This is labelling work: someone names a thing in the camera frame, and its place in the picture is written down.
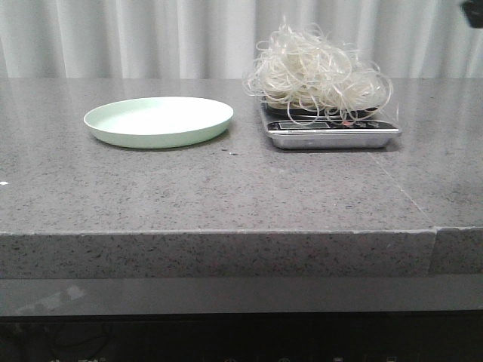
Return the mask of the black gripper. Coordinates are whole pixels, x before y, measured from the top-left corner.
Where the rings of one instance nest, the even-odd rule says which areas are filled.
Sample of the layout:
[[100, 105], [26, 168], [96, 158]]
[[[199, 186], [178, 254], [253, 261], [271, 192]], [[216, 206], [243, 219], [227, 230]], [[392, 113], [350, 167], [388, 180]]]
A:
[[465, 0], [462, 11], [471, 27], [483, 27], [483, 0]]

